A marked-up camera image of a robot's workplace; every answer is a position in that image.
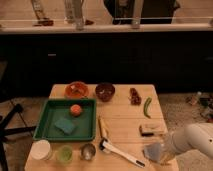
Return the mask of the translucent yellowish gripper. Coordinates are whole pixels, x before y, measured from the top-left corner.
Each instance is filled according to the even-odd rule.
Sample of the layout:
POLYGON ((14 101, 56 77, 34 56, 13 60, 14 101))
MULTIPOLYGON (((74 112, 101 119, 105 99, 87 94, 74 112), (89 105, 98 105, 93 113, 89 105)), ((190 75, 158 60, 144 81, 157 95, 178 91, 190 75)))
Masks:
POLYGON ((161 153, 159 162, 161 165, 167 165, 169 161, 175 158, 175 152, 173 151, 172 135, 166 134, 163 137, 163 143, 161 144, 161 153))

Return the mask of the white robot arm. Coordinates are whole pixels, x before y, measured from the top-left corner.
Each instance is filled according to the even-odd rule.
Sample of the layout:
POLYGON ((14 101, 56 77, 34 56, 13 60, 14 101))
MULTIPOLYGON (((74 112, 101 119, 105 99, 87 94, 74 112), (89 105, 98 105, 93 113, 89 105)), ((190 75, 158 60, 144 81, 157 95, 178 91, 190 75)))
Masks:
POLYGON ((213 159, 213 124, 189 124, 168 133, 161 145, 160 164, 167 164, 176 156, 191 150, 198 150, 213 159))

